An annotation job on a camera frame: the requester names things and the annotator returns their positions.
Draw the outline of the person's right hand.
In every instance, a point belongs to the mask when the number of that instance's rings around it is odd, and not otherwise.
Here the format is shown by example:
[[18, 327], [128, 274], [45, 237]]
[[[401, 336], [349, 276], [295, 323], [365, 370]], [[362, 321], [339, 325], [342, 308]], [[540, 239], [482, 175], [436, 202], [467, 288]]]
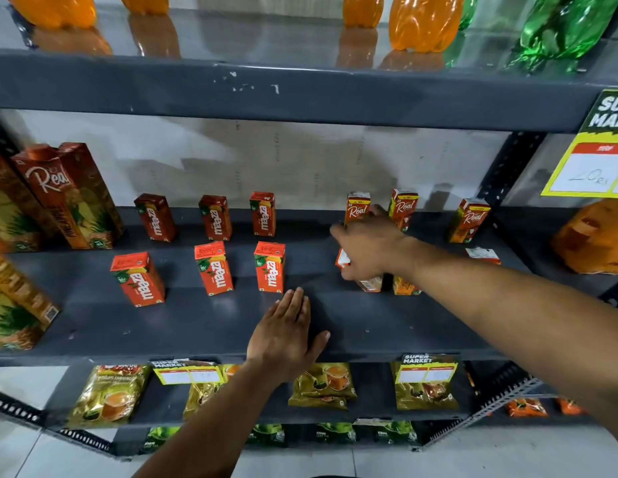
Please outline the person's right hand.
[[413, 239], [396, 227], [380, 205], [371, 205], [366, 215], [348, 225], [333, 224], [330, 234], [350, 261], [341, 269], [345, 280], [370, 280], [385, 273], [409, 276]]

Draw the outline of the person's left hand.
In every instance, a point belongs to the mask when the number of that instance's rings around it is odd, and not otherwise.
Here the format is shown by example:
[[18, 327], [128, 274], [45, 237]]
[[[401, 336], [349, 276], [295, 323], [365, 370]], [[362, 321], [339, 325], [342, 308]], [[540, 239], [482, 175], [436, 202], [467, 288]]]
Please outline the person's left hand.
[[271, 329], [273, 332], [268, 336], [261, 335], [259, 323], [255, 327], [242, 367], [244, 370], [263, 376], [270, 385], [293, 381], [313, 365], [304, 363], [305, 353], [314, 338], [309, 338], [311, 324], [309, 297], [303, 290], [303, 311], [296, 323], [289, 324], [285, 323], [285, 294], [279, 300], [278, 318]]

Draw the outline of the small orange juice box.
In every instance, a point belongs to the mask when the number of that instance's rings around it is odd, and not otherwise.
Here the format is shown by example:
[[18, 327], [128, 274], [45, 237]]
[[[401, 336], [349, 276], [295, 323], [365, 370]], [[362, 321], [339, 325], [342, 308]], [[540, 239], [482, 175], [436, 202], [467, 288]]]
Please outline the small orange juice box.
[[[345, 269], [350, 265], [350, 258], [341, 247], [339, 248], [335, 265], [340, 270]], [[384, 276], [380, 275], [368, 280], [355, 280], [355, 283], [367, 293], [379, 293], [382, 290], [383, 280]]]

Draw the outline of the person's right forearm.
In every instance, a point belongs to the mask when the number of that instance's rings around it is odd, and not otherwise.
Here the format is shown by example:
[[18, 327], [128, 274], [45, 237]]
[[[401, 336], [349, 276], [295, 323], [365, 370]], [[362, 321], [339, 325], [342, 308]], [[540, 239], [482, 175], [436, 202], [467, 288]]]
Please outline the person's right forearm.
[[565, 285], [416, 238], [401, 273], [499, 352], [575, 400], [618, 442], [618, 309]]

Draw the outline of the person's left forearm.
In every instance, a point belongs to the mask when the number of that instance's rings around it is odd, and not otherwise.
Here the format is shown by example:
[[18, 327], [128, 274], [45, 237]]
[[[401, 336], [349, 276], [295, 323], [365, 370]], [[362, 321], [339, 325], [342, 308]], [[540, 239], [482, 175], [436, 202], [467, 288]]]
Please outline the person's left forearm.
[[132, 478], [231, 478], [273, 392], [310, 365], [306, 358], [249, 359]]

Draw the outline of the gold tea packet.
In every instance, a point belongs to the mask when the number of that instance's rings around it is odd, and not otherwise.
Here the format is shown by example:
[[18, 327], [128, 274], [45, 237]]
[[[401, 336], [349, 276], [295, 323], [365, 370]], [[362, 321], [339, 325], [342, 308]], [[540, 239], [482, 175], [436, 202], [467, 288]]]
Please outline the gold tea packet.
[[[391, 362], [393, 382], [399, 361]], [[459, 404], [448, 384], [396, 384], [398, 410], [459, 410]]]
[[150, 373], [149, 365], [94, 367], [65, 427], [113, 428], [127, 424], [140, 402]]
[[209, 401], [241, 368], [241, 364], [216, 364], [218, 380], [196, 380], [190, 386], [188, 399], [183, 411], [183, 420], [191, 419], [203, 404]]
[[357, 398], [349, 363], [319, 362], [294, 380], [288, 405], [347, 410]]

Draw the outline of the rows of red mango cartons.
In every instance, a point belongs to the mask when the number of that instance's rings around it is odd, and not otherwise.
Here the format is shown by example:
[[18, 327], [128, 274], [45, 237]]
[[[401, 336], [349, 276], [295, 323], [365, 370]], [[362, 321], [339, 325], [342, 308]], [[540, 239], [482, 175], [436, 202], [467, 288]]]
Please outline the rows of red mango cartons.
[[[176, 226], [163, 196], [143, 193], [135, 207], [154, 241], [171, 242]], [[234, 290], [225, 241], [232, 236], [232, 224], [225, 197], [204, 195], [199, 202], [209, 243], [194, 246], [194, 260], [208, 296]], [[260, 241], [254, 253], [259, 290], [282, 293], [286, 247], [282, 243]], [[118, 255], [110, 271], [133, 305], [155, 305], [165, 301], [164, 284], [148, 252]]]

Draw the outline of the green tea packet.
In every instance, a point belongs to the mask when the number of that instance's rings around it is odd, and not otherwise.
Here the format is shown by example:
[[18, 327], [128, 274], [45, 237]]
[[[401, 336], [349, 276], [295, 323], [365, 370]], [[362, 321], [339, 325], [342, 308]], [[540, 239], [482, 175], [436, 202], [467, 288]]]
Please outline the green tea packet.
[[246, 444], [261, 447], [286, 448], [288, 446], [285, 426], [282, 424], [256, 425], [250, 432]]
[[318, 443], [337, 444], [358, 441], [356, 430], [351, 423], [318, 423], [315, 425], [314, 439]]
[[418, 436], [411, 421], [393, 421], [383, 418], [358, 418], [353, 423], [355, 426], [369, 428], [373, 433], [375, 442], [387, 444], [405, 443], [408, 445], [418, 444]]
[[152, 427], [148, 434], [145, 436], [144, 443], [140, 449], [140, 453], [143, 455], [153, 454], [161, 448], [172, 436], [174, 436], [179, 430], [180, 426], [170, 427]]

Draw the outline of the yellow shelf price label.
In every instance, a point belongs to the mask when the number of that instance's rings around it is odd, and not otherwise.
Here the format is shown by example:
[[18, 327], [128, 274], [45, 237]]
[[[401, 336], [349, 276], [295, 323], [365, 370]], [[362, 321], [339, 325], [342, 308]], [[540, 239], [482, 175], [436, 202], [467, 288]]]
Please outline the yellow shelf price label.
[[459, 366], [450, 354], [404, 354], [395, 370], [396, 384], [448, 384]]
[[215, 362], [192, 359], [149, 361], [162, 385], [223, 384], [226, 378]]

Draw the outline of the large pineapple juice carton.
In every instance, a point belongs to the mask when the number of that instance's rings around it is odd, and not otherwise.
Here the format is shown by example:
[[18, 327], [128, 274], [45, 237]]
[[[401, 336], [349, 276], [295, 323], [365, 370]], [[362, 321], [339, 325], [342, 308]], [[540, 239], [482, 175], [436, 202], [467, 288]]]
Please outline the large pineapple juice carton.
[[58, 234], [52, 216], [0, 154], [0, 252], [36, 252]]
[[72, 249], [114, 248], [125, 229], [87, 144], [36, 144], [11, 161]]
[[34, 348], [60, 312], [26, 274], [0, 254], [0, 350]]

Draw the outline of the orange soda bottle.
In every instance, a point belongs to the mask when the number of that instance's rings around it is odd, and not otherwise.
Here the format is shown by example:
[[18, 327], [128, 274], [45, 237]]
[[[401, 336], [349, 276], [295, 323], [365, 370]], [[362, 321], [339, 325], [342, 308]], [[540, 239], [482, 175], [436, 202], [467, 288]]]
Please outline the orange soda bottle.
[[346, 28], [375, 29], [384, 10], [384, 0], [343, 0]]
[[121, 0], [134, 15], [164, 16], [169, 14], [169, 0]]
[[44, 29], [91, 29], [97, 24], [94, 0], [9, 0], [27, 22]]
[[456, 38], [464, 0], [393, 0], [389, 40], [398, 51], [440, 53]]

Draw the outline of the orange plastic snack bag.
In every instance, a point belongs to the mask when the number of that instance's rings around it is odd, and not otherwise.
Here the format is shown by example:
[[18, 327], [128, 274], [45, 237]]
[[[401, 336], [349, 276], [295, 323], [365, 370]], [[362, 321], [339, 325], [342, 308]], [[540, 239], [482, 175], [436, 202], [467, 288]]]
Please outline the orange plastic snack bag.
[[575, 273], [618, 275], [618, 199], [581, 208], [552, 238], [551, 247]]

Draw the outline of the large yellow price sign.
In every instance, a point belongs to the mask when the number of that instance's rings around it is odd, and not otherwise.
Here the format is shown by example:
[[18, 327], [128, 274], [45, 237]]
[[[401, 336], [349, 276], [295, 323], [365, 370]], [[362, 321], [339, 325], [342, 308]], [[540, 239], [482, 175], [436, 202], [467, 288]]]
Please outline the large yellow price sign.
[[540, 195], [618, 199], [618, 89], [595, 100]]

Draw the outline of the grey metal shelf rack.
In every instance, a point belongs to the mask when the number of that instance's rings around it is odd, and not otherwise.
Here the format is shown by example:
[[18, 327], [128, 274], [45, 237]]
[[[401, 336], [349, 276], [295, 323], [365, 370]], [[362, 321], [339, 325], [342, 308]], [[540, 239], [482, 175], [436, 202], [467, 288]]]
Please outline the grey metal shelf rack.
[[[478, 337], [428, 296], [412, 300], [387, 288], [362, 295], [332, 265], [336, 242], [328, 227], [343, 218], [339, 198], [370, 190], [383, 201], [393, 183], [430, 176], [427, 160], [445, 153], [398, 150], [390, 136], [501, 136], [481, 154], [459, 140], [451, 162], [464, 164], [468, 196], [494, 205], [476, 243], [489, 244], [504, 264], [539, 273], [618, 305], [618, 277], [575, 275], [547, 240], [575, 209], [499, 208], [528, 161], [553, 134], [573, 134], [606, 88], [618, 88], [618, 11], [608, 32], [579, 65], [548, 60], [537, 69], [508, 66], [535, 0], [479, 0], [470, 27], [441, 54], [392, 53], [387, 26], [377, 35], [344, 33], [325, 0], [325, 14], [280, 14], [280, 6], [237, 10], [173, 8], [180, 36], [175, 53], [146, 54], [127, 12], [99, 6], [98, 29], [113, 55], [63, 54], [44, 49], [37, 29], [0, 0], [0, 112], [66, 117], [50, 123], [44, 141], [90, 144], [124, 234], [113, 251], [71, 250], [62, 236], [43, 250], [14, 254], [15, 262], [61, 303], [59, 314], [31, 350], [0, 350], [1, 366], [69, 366], [43, 410], [0, 393], [0, 414], [73, 440], [102, 454], [130, 458], [152, 427], [178, 426], [189, 385], [149, 379], [137, 410], [117, 426], [113, 442], [88, 429], [66, 428], [88, 375], [99, 364], [148, 364], [197, 359], [241, 363], [255, 323], [274, 300], [256, 287], [247, 192], [268, 189], [265, 170], [283, 179], [276, 241], [287, 244], [285, 282], [313, 301], [312, 331], [329, 328], [323, 357], [348, 361], [359, 397], [347, 410], [289, 407], [292, 385], [277, 389], [259, 424], [291, 426], [305, 443], [310, 426], [358, 418], [416, 422], [419, 448], [468, 426], [515, 395], [556, 392]], [[18, 152], [25, 139], [0, 121], [0, 152]], [[143, 193], [165, 197], [176, 235], [154, 241], [135, 207]], [[225, 197], [232, 236], [225, 250], [234, 290], [208, 296], [194, 260], [209, 243], [199, 202]], [[165, 301], [136, 308], [110, 271], [118, 255], [148, 252]], [[450, 354], [459, 360], [450, 390], [459, 410], [398, 410], [391, 362], [404, 354]]]

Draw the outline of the green soda bottle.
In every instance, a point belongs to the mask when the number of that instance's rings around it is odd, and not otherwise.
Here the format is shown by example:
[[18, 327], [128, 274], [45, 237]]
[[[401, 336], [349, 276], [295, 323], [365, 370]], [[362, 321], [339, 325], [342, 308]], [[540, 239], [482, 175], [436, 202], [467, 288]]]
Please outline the green soda bottle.
[[618, 0], [535, 0], [520, 33], [526, 58], [580, 58], [602, 37]]
[[459, 23], [459, 31], [466, 30], [472, 23], [479, 0], [464, 0], [463, 13]]

